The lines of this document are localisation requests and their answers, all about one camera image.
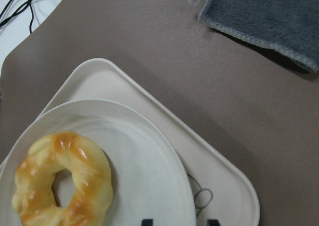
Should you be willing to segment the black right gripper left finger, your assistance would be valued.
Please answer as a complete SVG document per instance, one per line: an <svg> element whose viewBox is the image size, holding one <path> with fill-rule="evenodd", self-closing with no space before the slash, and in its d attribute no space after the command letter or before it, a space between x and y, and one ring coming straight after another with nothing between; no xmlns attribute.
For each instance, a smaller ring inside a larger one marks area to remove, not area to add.
<svg viewBox="0 0 319 226"><path fill-rule="evenodd" d="M153 226L153 219L143 219L142 226Z"/></svg>

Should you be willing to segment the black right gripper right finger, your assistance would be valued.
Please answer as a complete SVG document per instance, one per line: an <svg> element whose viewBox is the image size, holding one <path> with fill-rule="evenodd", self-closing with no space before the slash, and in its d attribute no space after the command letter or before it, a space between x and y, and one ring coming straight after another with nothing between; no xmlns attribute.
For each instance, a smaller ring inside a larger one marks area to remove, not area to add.
<svg viewBox="0 0 319 226"><path fill-rule="evenodd" d="M208 219L207 226L220 226L220 222L217 219Z"/></svg>

